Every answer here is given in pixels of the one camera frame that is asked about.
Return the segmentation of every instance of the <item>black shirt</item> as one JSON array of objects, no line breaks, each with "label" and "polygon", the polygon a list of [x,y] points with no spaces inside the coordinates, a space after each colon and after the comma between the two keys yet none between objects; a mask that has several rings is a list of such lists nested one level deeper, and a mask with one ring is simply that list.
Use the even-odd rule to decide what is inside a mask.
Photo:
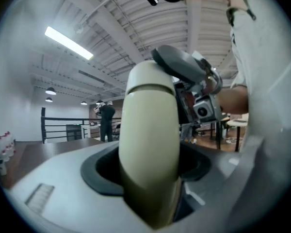
[{"label": "black shirt", "polygon": [[101,121],[112,121],[115,114],[115,109],[110,105],[104,105],[99,108],[101,111]]}]

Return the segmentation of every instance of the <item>forearm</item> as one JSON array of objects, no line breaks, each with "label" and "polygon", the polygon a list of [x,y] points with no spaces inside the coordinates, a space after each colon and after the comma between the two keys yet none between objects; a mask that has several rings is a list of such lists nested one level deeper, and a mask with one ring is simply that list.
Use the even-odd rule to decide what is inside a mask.
[{"label": "forearm", "polygon": [[225,113],[248,113],[248,91],[245,86],[236,86],[232,89],[222,89],[217,94],[217,98],[219,105]]}]

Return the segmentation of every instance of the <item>black pants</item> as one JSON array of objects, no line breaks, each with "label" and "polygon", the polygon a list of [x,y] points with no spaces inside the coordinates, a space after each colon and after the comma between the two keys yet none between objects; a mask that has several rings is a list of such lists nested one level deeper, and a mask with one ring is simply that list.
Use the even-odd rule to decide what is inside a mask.
[{"label": "black pants", "polygon": [[112,142],[112,122],[101,121],[100,123],[100,140],[105,141],[105,136],[108,137],[108,142]]}]

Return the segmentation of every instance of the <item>brown table top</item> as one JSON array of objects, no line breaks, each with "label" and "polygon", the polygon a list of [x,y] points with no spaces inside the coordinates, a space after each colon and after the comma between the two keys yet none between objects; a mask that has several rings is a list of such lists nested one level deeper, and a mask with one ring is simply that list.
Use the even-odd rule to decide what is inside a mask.
[{"label": "brown table top", "polygon": [[46,160],[61,153],[83,149],[89,146],[101,144],[101,141],[93,138],[85,138],[69,142],[28,144],[23,153],[17,152],[5,163],[7,175],[0,176],[2,186],[11,188],[17,181],[23,178],[30,171],[34,170]]}]

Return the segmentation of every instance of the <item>cup holder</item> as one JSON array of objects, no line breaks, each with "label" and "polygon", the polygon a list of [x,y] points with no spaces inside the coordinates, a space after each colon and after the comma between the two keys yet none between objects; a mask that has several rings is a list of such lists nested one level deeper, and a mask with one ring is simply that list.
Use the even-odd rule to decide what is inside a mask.
[{"label": "cup holder", "polygon": [[[211,167],[208,157],[189,147],[180,145],[178,175],[182,184],[198,181]],[[84,181],[96,192],[105,196],[124,196],[121,185],[118,145],[108,147],[88,157],[81,166]],[[174,222],[181,220],[194,211],[189,196],[182,185]]]}]

